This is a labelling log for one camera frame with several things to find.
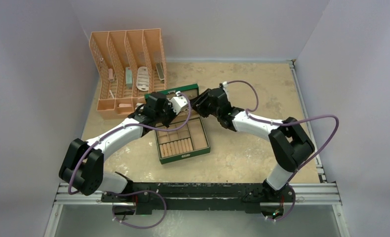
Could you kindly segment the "green jewelry box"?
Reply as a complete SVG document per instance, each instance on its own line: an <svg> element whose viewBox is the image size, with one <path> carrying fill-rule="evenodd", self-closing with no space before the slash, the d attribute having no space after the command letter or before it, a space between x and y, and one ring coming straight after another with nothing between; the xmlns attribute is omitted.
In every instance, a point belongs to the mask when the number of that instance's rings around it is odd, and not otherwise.
<svg viewBox="0 0 390 237"><path fill-rule="evenodd" d="M168 132L155 132L161 164L194 158L211 152L201 116L192 110L190 119L184 124L187 115L188 109L185 108L170 124Z"/></svg>

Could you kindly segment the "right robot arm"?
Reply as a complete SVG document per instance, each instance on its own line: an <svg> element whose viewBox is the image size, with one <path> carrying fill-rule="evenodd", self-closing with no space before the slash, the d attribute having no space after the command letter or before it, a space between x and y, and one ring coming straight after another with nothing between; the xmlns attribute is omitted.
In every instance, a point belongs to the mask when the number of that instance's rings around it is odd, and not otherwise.
<svg viewBox="0 0 390 237"><path fill-rule="evenodd" d="M315 151L315 147L295 118L276 122L248 116L245 109L232 106L222 88L207 89L194 99L192 108L202 117L214 116L219 124L235 132L244 132L270 142L276 165L263 182L263 195L274 201L282 195L289 178Z"/></svg>

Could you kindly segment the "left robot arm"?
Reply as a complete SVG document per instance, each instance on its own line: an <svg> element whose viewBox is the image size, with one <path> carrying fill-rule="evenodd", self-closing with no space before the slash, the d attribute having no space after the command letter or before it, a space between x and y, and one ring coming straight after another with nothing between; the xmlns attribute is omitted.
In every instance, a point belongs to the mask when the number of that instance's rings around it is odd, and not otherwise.
<svg viewBox="0 0 390 237"><path fill-rule="evenodd" d="M123 175L104 172L105 161L128 143L152 130L169 131L170 123L185 108L190 108L187 95L178 91L170 99L160 92L148 95L146 102L113 129L83 141L73 140L59 170L59 178L68 183L68 194L85 196L96 191L114 193L121 202L133 195L131 181Z"/></svg>

